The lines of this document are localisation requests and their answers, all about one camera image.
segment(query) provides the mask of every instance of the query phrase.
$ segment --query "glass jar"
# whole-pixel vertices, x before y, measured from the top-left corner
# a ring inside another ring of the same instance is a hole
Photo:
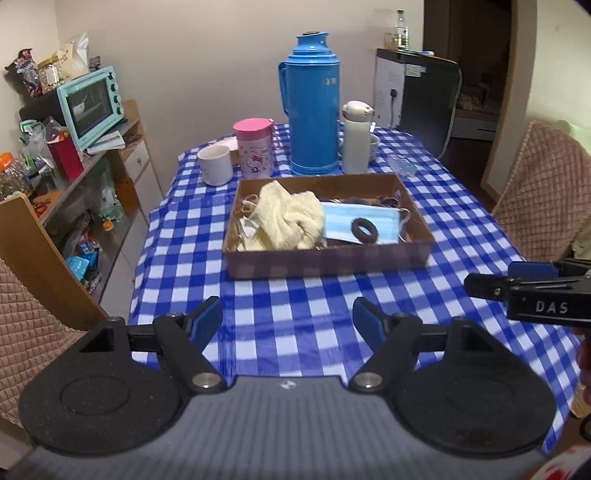
[[[39,64],[39,78],[41,80],[41,90],[43,95],[58,88],[66,81],[61,71],[61,62],[57,55],[42,61]]]
[[[0,154],[0,200],[15,192],[26,193],[29,190],[25,165],[11,153]]]

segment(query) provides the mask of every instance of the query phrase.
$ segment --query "pink lid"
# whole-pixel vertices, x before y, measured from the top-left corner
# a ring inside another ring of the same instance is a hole
[[[270,118],[246,118],[234,124],[238,140],[258,140],[272,134],[273,120]]]

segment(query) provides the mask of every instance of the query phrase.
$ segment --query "yellow towel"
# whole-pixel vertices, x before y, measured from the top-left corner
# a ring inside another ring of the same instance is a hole
[[[325,217],[312,192],[290,195],[273,181],[261,188],[250,220],[259,228],[254,236],[243,239],[240,250],[304,250],[322,237]]]

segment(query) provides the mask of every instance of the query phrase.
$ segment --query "cardboard box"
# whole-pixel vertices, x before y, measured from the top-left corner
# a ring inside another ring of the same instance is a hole
[[[238,222],[242,199],[258,194],[261,187],[277,180],[290,193],[312,191],[319,200],[351,197],[375,199],[380,195],[402,193],[401,207],[411,212],[406,223],[407,243],[391,245],[344,245],[313,250],[273,250],[239,252]],[[394,174],[372,173],[325,177],[286,177],[279,179],[241,180],[238,183],[232,213],[223,242],[223,256],[229,274],[237,280],[252,278],[318,277],[388,270],[424,268],[435,239],[423,217]]]

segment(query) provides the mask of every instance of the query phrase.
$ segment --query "chair cushion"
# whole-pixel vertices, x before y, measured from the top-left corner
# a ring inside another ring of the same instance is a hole
[[[0,260],[0,417],[21,426],[22,389],[82,335],[62,325]]]

